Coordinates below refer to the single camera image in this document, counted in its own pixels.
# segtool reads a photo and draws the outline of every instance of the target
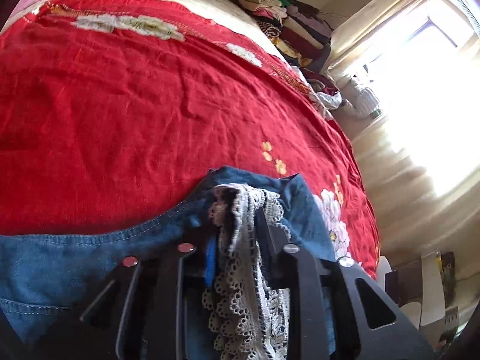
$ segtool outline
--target bed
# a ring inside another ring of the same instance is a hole
[[[44,0],[7,21],[0,60],[0,234],[127,228],[225,165],[301,173],[336,256],[374,277],[379,236],[349,141],[233,3]]]

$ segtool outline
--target white flower applique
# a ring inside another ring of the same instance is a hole
[[[239,56],[240,58],[245,59],[251,64],[258,66],[259,68],[262,67],[262,62],[260,61],[260,59],[258,59],[254,53],[247,50],[246,48],[237,46],[236,44],[232,44],[232,43],[227,43],[226,47],[229,50],[229,52],[231,52],[232,54],[235,54],[236,56]]]
[[[347,226],[340,220],[340,203],[335,200],[335,193],[323,190],[320,196],[314,195],[313,198],[322,213],[325,227],[333,243],[335,258],[351,257],[351,253],[348,251],[350,237],[347,233]]]
[[[162,40],[176,39],[183,42],[185,36],[178,31],[177,26],[167,23],[156,17],[140,15],[116,16],[109,13],[102,15],[80,15],[72,22],[77,28],[84,30],[95,30],[100,32],[113,32],[115,28],[120,30],[131,30],[140,35],[154,36]]]

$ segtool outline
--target pile of folded clothes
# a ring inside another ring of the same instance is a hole
[[[319,10],[297,0],[238,0],[289,64],[319,72],[330,55],[332,28]]]

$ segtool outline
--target lace trim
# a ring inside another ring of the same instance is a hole
[[[284,210],[277,193],[242,184],[214,189],[217,201],[210,208],[218,238],[219,274],[213,292],[203,293],[210,310],[209,328],[217,333],[214,348],[222,360],[285,359],[287,356],[290,292],[273,290],[261,273],[261,257],[254,241],[254,215],[260,207],[267,222],[280,226]]]

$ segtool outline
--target blue object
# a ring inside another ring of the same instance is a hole
[[[209,223],[208,209],[215,201],[212,187],[228,183],[279,193],[285,210],[281,223],[291,230],[292,239],[315,257],[335,259],[322,215],[302,176],[274,179],[225,166],[210,171],[176,207],[126,230],[102,235],[0,236],[0,307],[10,324],[24,342],[32,344],[59,318],[69,318],[73,305],[123,257],[155,258],[163,245],[179,240],[186,230]],[[211,259],[208,252],[207,273]],[[208,314],[202,308],[199,294],[198,301],[191,302],[188,311],[189,318],[192,317],[188,324],[189,352],[198,354],[195,358],[219,356],[213,350],[214,335],[207,328]],[[331,317],[327,325],[332,352]]]

